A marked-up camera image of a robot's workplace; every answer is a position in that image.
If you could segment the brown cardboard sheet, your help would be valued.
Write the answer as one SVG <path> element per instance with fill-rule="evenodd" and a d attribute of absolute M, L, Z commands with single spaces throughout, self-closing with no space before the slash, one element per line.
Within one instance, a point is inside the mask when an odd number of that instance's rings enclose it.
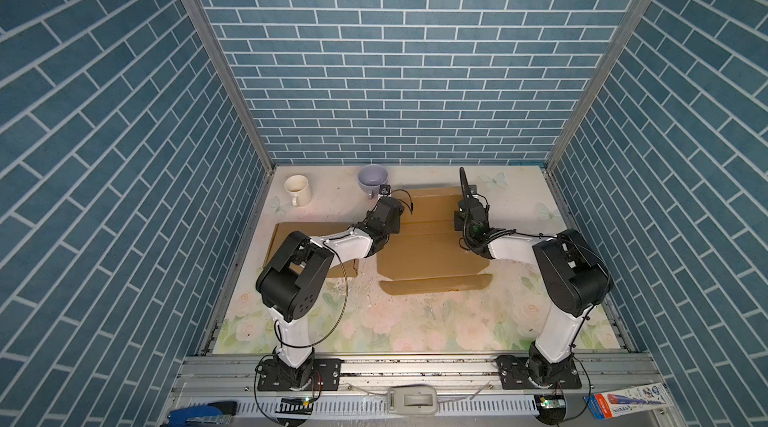
<path fill-rule="evenodd" d="M 483 290 L 493 276 L 490 261 L 460 247 L 454 213 L 462 199 L 458 187 L 411 192 L 414 208 L 376 254 L 380 287 L 393 296 Z"/>

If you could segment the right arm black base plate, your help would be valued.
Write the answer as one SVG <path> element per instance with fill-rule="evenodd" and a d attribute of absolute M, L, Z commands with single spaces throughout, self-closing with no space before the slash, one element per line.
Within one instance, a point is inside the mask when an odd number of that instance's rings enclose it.
<path fill-rule="evenodd" d="M 500 355 L 495 359 L 495 364 L 504 390 L 573 390 L 582 387 L 572 356 L 558 363 L 549 363 L 540 356 L 523 358 Z"/>

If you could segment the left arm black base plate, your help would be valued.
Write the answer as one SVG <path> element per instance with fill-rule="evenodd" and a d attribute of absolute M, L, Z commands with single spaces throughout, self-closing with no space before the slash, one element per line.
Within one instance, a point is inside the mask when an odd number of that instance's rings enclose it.
<path fill-rule="evenodd" d="M 259 367 L 256 389 L 260 392 L 337 391 L 342 360 L 310 356 L 299 367 L 290 367 L 279 357 L 268 356 Z"/>

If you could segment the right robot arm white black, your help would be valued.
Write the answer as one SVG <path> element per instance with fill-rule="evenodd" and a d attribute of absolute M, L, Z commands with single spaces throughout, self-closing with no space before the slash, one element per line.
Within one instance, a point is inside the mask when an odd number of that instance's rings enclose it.
<path fill-rule="evenodd" d="M 538 267 L 551 307 L 529 348 L 526 380 L 537 387 L 553 387 L 574 373 L 575 341 L 592 310 L 611 290 L 611 274 L 579 231 L 532 234 L 493 228 L 489 213 L 485 197 L 464 185 L 454 229 L 462 234 L 463 248 L 483 258 Z"/>

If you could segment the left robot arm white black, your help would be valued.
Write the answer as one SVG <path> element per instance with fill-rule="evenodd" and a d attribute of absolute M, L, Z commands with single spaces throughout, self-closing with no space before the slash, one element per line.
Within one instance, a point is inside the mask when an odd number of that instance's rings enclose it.
<path fill-rule="evenodd" d="M 275 322 L 280 366 L 292 373 L 312 366 L 314 347 L 322 341 L 309 339 L 307 316 L 330 270 L 381 251 L 400 231 L 403 213 L 413 210 L 412 200 L 380 195 L 364 219 L 344 231 L 323 236 L 293 231 L 286 236 L 255 284 Z"/>

